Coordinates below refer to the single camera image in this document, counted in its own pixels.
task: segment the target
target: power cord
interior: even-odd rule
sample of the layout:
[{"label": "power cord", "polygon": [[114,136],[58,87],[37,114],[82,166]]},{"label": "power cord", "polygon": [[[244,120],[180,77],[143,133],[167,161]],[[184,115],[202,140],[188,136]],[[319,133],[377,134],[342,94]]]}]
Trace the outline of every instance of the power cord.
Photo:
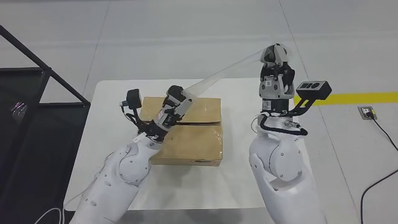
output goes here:
[{"label": "power cord", "polygon": [[39,219],[37,219],[37,221],[34,224],[38,224],[39,221],[41,219],[43,219],[44,216],[46,216],[46,214],[50,213],[52,210],[57,210],[59,212],[59,221],[58,224],[65,224],[65,207],[72,201],[75,200],[77,197],[83,195],[95,182],[95,180],[98,178],[98,176],[100,175],[100,173],[102,172],[102,170],[105,168],[105,164],[106,161],[108,160],[108,158],[113,154],[109,153],[105,159],[104,159],[104,164],[102,166],[102,168],[95,174],[93,181],[89,184],[89,186],[87,186],[82,192],[80,192],[79,194],[75,195],[74,197],[72,197],[64,206],[62,206],[62,210],[60,208],[51,208],[49,210],[47,210]]},{"label": "power cord", "polygon": [[[394,146],[394,148],[396,149],[396,151],[398,151],[398,148],[397,148],[397,146],[394,144],[394,142],[392,141],[392,139],[390,138],[390,135],[388,135],[388,133],[387,133],[387,132],[380,126],[380,124],[374,119],[373,113],[372,113],[371,111],[370,111],[370,112],[367,112],[367,113],[366,113],[366,116],[367,116],[367,117],[370,117],[370,118],[375,122],[375,124],[384,132],[384,134],[386,134],[386,136],[387,136],[387,138],[390,140],[392,146]],[[398,170],[395,170],[393,173],[391,173],[391,174],[389,174],[389,175],[383,177],[382,179],[378,180],[378,181],[375,182],[374,184],[370,185],[370,186],[363,192],[362,197],[361,197],[361,224],[363,224],[363,200],[364,200],[364,197],[365,197],[366,192],[368,192],[369,189],[373,188],[373,186],[375,186],[375,185],[379,184],[380,182],[386,180],[387,178],[389,178],[390,176],[396,174],[397,172],[398,172]]]}]

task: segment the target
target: clear plastic sheet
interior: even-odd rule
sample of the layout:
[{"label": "clear plastic sheet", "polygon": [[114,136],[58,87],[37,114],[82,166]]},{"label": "clear plastic sheet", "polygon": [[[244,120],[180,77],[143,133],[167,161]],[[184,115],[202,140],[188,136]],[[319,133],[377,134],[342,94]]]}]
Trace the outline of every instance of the clear plastic sheet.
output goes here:
[{"label": "clear plastic sheet", "polygon": [[[281,45],[286,50],[288,57],[291,57],[293,55],[293,51],[291,49],[289,49],[288,47],[286,47],[283,44],[279,44],[279,45]],[[262,49],[248,57],[245,57],[242,60],[218,71],[217,73],[210,75],[209,77],[201,80],[200,82],[184,89],[184,92],[188,93],[190,96],[198,98],[199,95],[201,95],[209,87],[211,87],[216,82],[218,82],[218,80],[220,80],[222,78],[228,78],[233,74],[233,72],[235,72],[237,70],[244,69],[245,67],[247,67],[248,65],[250,65],[254,62],[259,62],[261,60],[261,57],[262,57],[262,54],[264,53],[264,51],[267,51],[267,48]]]}]

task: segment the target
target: transparent plastic film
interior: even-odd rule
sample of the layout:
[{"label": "transparent plastic film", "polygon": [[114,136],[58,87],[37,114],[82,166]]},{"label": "transparent plastic film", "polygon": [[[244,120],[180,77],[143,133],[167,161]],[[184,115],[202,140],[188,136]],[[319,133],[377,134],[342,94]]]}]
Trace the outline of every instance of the transparent plastic film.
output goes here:
[{"label": "transparent plastic film", "polygon": [[261,55],[263,54],[264,50],[260,50],[244,59],[218,71],[210,75],[209,77],[201,80],[200,82],[184,89],[185,93],[188,93],[190,96],[199,97],[204,91],[206,91],[209,87],[214,85],[222,78],[228,78],[234,71],[239,69],[243,69],[244,67],[248,66],[253,62],[259,62],[261,59]]}]

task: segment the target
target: gray floor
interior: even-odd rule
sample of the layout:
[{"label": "gray floor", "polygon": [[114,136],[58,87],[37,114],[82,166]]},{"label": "gray floor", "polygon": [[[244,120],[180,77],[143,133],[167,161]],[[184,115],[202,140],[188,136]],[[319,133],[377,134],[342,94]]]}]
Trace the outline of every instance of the gray floor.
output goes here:
[{"label": "gray floor", "polygon": [[[398,0],[0,0],[0,24],[80,93],[101,80],[204,78],[273,42],[293,50],[296,83],[334,93],[397,91]],[[31,65],[0,40],[0,67]],[[258,77],[250,66],[233,77]],[[44,101],[74,101],[56,83]],[[373,104],[395,140],[396,104]],[[361,192],[398,154],[355,105],[301,117],[329,223],[359,223]],[[368,193],[366,223],[396,223],[398,176]],[[128,213],[121,223],[263,223],[265,208]]]}]

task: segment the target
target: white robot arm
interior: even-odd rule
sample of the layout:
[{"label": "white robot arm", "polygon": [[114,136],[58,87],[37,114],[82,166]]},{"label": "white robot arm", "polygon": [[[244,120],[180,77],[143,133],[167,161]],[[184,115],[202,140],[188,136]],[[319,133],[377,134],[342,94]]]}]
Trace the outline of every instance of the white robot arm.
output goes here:
[{"label": "white robot arm", "polygon": [[[300,84],[297,93],[302,100],[289,111],[295,72],[287,63],[286,51],[272,45],[264,50],[261,62],[262,111],[249,162],[264,203],[275,224],[326,224],[315,181],[295,143],[308,133],[292,117],[304,114],[315,100],[326,99],[331,88],[327,82]],[[269,181],[267,173],[276,179]]]},{"label": "white robot arm", "polygon": [[162,148],[165,135],[181,120],[192,104],[192,98],[180,86],[171,86],[156,119],[143,123],[137,108],[141,107],[138,90],[130,90],[122,110],[137,125],[139,135],[131,143],[114,151],[106,160],[95,181],[81,196],[71,224],[112,224],[127,211],[136,197],[142,181],[150,171],[149,159]]}]

